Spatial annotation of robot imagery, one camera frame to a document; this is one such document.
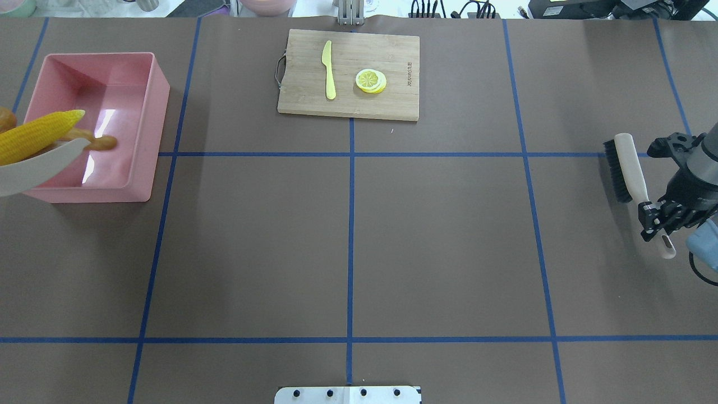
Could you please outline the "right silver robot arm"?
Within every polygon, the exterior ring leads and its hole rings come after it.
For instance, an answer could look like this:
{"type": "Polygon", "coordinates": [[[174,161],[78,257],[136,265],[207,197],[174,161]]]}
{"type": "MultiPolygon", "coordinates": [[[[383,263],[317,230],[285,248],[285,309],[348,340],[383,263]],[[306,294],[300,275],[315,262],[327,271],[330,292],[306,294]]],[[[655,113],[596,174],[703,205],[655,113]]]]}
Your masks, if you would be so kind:
{"type": "Polygon", "coordinates": [[[651,158],[671,158],[679,167],[657,200],[656,229],[670,233],[697,227],[687,240],[693,256],[716,269],[716,126],[698,136],[675,132],[654,140],[651,158]]]}

